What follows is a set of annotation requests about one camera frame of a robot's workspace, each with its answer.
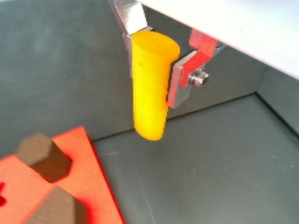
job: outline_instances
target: yellow plastic tube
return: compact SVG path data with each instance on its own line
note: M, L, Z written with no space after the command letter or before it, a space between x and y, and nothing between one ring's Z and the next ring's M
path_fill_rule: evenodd
M162 33L139 31L132 35L135 130L152 141L164 135L171 64L179 54L179 45Z

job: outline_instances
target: gray wall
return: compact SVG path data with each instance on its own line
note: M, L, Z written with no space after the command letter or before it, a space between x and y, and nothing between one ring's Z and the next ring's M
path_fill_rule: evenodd
M190 28L147 9L148 24L190 50ZM210 85L170 117L257 91L266 66L227 48ZM26 136L86 126L92 139L132 129L127 52L107 0L0 3L0 157Z
M270 67L257 92L299 135L299 80Z

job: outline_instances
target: brown block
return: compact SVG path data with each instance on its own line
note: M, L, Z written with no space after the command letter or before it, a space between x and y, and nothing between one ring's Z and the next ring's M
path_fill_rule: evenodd
M26 224L88 224L87 207L56 187Z
M22 141L16 156L50 182L62 179L70 172L70 158L42 133Z

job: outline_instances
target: metal bracket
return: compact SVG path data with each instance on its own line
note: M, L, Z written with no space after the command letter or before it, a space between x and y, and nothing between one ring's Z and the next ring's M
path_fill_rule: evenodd
M135 0L108 0L116 21L123 31L123 39L128 52L130 76L132 78L131 35L139 31L152 31L147 26L143 5Z
M168 106L177 109L189 99L193 85L202 88L210 78L203 72L209 60L226 47L217 39L191 30L190 45L198 50L185 56L172 66L171 86L168 91Z
M123 31L126 49L128 51L130 69L132 69L131 35L142 30L152 31L147 26L143 5L135 0L108 0ZM189 99L193 85L202 88L209 75L202 71L207 61L226 47L217 39L202 32L191 30L190 45L197 49L181 58L172 66L168 106L175 109Z

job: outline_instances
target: red board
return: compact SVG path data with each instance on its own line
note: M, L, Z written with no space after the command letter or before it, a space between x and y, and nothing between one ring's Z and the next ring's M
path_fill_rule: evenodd
M0 160L0 183L4 183L0 195L6 199L0 206L0 223L24 223L55 185L15 155Z
M6 184L0 195L7 199L0 207L0 223L23 223L22 219L28 219L55 185L88 207L88 223L124 223L84 128L79 127L52 140L72 159L70 175L54 184L15 156L0 160L0 183Z

